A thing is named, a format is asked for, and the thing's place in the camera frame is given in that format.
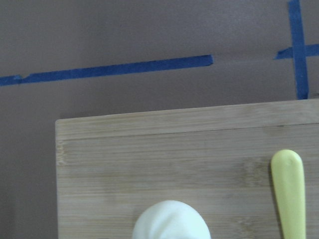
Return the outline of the wooden cutting board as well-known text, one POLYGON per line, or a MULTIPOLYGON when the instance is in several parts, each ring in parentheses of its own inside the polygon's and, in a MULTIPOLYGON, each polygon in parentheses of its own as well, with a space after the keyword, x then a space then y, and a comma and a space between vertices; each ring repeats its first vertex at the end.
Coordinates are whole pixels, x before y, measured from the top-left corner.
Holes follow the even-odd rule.
POLYGON ((270 160, 303 160, 307 237, 319 236, 317 99, 60 119, 58 236, 129 239, 138 216, 183 201, 214 239, 280 239, 270 160))

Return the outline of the yellow plastic knife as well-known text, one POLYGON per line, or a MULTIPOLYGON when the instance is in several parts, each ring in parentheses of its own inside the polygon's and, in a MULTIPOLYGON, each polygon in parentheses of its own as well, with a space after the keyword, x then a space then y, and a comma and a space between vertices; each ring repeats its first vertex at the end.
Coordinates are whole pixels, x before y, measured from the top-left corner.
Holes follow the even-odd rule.
POLYGON ((280 150, 271 159, 271 172, 284 238, 305 239, 306 195, 301 157, 292 150, 280 150))

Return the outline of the white steamed bun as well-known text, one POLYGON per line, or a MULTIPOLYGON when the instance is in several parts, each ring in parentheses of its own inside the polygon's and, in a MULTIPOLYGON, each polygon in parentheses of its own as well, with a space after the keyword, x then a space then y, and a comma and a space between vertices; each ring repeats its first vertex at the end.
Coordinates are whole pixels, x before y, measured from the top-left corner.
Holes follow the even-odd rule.
POLYGON ((147 208, 137 219, 133 239, 210 239, 209 228, 190 205, 166 200, 147 208))

